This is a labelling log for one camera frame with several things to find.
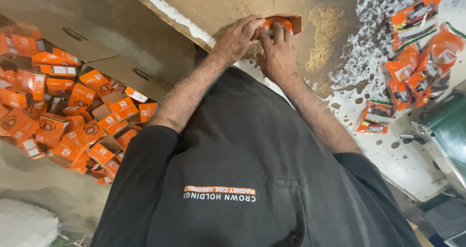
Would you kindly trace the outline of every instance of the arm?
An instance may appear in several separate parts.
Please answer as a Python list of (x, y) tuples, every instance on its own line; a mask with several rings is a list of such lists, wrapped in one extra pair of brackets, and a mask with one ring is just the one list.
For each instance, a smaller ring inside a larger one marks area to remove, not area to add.
[(183, 131), (203, 96), (225, 68), (246, 53), (254, 31), (264, 19), (249, 16), (234, 23), (224, 37), (215, 44), (212, 53), (188, 77), (170, 91), (156, 110), (148, 125), (162, 125)]
[(352, 136), (308, 89), (299, 75), (296, 56), (291, 45), (291, 33), (278, 23), (272, 24), (272, 29), (273, 41), (264, 28), (259, 28), (260, 43), (264, 48), (265, 56), (258, 55), (258, 60), (264, 75), (283, 90), (316, 137), (332, 153), (362, 153)]

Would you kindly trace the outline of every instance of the man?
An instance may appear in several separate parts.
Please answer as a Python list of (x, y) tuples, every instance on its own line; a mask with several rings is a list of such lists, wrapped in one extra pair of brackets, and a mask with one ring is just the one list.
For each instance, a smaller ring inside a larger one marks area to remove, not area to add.
[[(134, 137), (92, 246), (420, 246), (378, 169), (298, 74), (291, 34), (238, 20)], [(264, 75), (230, 67), (259, 28)]]

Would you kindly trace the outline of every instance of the printed logo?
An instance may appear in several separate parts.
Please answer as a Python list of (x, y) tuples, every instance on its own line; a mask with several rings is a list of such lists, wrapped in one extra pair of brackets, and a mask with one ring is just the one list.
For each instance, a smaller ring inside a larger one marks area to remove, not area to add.
[(18, 119), (16, 118), (16, 116), (9, 116), (2, 121), (1, 127), (4, 130), (9, 130), (16, 124), (17, 121)]
[(41, 129), (46, 130), (46, 131), (52, 131), (56, 129), (55, 123), (48, 119), (41, 120), (39, 122), (39, 125), (41, 126)]
[(99, 126), (95, 123), (88, 123), (84, 125), (83, 129), (88, 135), (95, 135), (100, 130)]

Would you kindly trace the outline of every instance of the shirt pocket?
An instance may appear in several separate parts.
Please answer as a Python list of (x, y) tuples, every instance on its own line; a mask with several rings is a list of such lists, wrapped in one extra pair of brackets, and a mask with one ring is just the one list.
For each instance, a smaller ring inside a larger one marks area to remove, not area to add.
[(277, 222), (289, 234), (274, 247), (311, 246), (303, 197), (298, 180), (276, 179), (274, 210)]

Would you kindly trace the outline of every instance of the orange label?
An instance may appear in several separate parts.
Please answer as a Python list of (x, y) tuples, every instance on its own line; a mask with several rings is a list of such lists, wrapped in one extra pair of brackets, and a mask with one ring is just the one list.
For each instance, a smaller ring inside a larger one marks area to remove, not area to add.
[(95, 95), (96, 93), (92, 89), (80, 83), (76, 83), (73, 87), (73, 91), (71, 92), (68, 106), (85, 107), (87, 109), (92, 104)]
[(79, 77), (79, 80), (88, 88), (94, 90), (98, 97), (102, 97), (113, 92), (110, 82), (98, 70), (93, 70), (84, 74)]
[(141, 122), (147, 122), (157, 108), (157, 102), (139, 104)]
[(71, 95), (75, 82), (68, 79), (47, 78), (47, 93), (50, 96)]
[(221, 192), (221, 193), (256, 195), (256, 190), (251, 189), (251, 188), (236, 188), (236, 187), (223, 187), (223, 186), (199, 187), (199, 186), (188, 185), (184, 187), (184, 192), (187, 192), (187, 191), (205, 192), (205, 193)]

